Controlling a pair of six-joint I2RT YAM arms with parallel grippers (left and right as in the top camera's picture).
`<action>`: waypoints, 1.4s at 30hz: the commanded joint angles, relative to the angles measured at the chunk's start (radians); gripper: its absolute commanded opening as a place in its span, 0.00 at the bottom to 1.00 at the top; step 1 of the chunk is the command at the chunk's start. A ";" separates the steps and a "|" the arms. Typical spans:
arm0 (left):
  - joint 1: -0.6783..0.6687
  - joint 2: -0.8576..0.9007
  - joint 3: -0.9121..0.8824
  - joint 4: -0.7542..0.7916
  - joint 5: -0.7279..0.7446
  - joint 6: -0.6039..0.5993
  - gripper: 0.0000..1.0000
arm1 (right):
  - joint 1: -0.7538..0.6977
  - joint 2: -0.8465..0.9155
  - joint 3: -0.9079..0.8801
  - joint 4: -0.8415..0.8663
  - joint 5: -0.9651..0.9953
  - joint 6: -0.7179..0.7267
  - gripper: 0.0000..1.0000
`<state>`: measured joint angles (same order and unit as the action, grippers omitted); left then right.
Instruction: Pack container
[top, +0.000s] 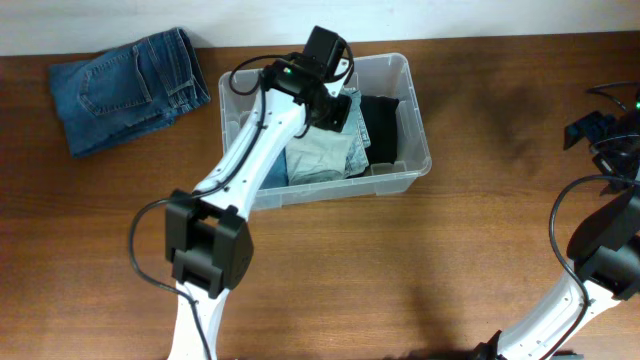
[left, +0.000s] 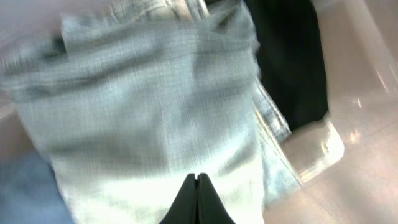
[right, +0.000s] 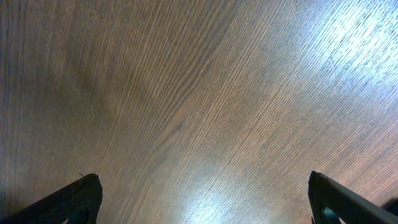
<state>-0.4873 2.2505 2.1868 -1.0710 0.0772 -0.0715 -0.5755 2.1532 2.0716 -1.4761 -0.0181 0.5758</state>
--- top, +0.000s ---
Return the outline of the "light grey jeans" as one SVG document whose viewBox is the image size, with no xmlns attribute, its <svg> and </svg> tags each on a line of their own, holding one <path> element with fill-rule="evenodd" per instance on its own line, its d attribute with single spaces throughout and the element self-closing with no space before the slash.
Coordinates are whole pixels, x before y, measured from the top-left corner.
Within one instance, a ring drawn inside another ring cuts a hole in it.
<svg viewBox="0 0 640 360">
<path fill-rule="evenodd" d="M 340 133 L 311 127 L 301 139 L 292 139 L 284 154 L 290 186 L 343 180 L 359 175 L 369 166 L 366 149 L 371 139 L 360 104 L 362 94 L 346 88 L 351 106 Z"/>
</svg>

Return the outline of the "blue denim garment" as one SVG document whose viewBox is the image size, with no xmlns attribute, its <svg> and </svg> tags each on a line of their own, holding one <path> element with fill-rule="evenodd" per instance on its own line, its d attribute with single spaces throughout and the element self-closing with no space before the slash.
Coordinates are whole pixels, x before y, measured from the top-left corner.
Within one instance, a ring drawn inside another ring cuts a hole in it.
<svg viewBox="0 0 640 360">
<path fill-rule="evenodd" d="M 288 183 L 286 152 L 282 150 L 262 182 L 260 189 L 287 187 Z"/>
</svg>

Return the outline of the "dark blue jeans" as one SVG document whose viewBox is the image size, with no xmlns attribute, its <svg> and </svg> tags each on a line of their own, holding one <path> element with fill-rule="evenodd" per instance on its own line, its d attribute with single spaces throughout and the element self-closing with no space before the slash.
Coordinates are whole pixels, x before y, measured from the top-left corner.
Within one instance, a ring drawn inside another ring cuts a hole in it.
<svg viewBox="0 0 640 360">
<path fill-rule="evenodd" d="M 175 27 L 83 61 L 48 68 L 74 158 L 167 128 L 211 101 L 196 52 Z"/>
</svg>

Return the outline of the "clear plastic storage container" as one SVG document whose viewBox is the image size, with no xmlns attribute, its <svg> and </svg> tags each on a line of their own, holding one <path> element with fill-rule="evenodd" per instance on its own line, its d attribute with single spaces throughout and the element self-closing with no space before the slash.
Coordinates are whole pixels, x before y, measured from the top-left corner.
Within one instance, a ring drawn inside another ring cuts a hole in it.
<svg viewBox="0 0 640 360">
<path fill-rule="evenodd" d="M 250 89 L 260 69 L 229 72 L 219 79 L 223 152 L 228 153 L 253 110 L 256 94 L 241 96 L 230 90 Z M 408 60 L 400 53 L 358 57 L 354 72 L 345 84 L 366 96 L 397 99 L 394 119 L 397 129 L 397 157 L 394 163 L 371 165 L 362 176 L 332 182 L 260 189 L 253 209 L 266 210 L 282 206 L 361 195 L 401 193 L 420 176 L 427 174 L 432 159 L 422 123 Z"/>
</svg>

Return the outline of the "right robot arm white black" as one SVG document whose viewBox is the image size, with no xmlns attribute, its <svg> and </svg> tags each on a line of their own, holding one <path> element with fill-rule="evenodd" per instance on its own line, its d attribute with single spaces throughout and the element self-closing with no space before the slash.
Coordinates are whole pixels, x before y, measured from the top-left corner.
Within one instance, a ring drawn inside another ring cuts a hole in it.
<svg viewBox="0 0 640 360">
<path fill-rule="evenodd" d="M 598 174 L 579 178 L 556 198 L 549 222 L 556 222 L 562 201 L 575 187 L 606 182 L 613 200 L 589 215 L 561 251 L 556 232 L 550 245 L 564 271 L 556 285 L 516 325 L 496 332 L 469 354 L 472 359 L 574 359 L 563 345 L 587 323 L 639 292 L 639 108 L 610 94 L 611 84 L 589 93 L 614 101 L 622 115 L 594 111 L 567 125 L 564 146 L 589 142 Z"/>
</svg>

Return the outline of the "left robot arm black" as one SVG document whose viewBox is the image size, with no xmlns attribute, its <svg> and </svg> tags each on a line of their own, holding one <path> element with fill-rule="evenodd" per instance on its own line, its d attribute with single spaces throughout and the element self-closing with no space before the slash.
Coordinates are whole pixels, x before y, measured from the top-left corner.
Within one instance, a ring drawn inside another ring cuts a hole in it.
<svg viewBox="0 0 640 360">
<path fill-rule="evenodd" d="M 273 56 L 257 75 L 242 129 L 192 193 L 174 191 L 165 210 L 165 257 L 178 292 L 172 359 L 213 359 L 222 311 L 250 265 L 248 219 L 256 195 L 286 144 L 346 111 L 340 91 L 353 54 L 337 33 L 315 27 L 302 52 Z"/>
</svg>

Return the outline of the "black garment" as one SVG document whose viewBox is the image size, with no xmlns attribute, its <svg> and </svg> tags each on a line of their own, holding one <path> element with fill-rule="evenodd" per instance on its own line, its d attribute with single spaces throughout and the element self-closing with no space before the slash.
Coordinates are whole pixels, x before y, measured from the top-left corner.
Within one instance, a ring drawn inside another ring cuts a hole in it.
<svg viewBox="0 0 640 360">
<path fill-rule="evenodd" d="M 399 100 L 384 96 L 363 96 L 361 112 L 371 144 L 365 152 L 370 164 L 390 163 L 397 159 L 398 130 L 396 110 Z"/>
</svg>

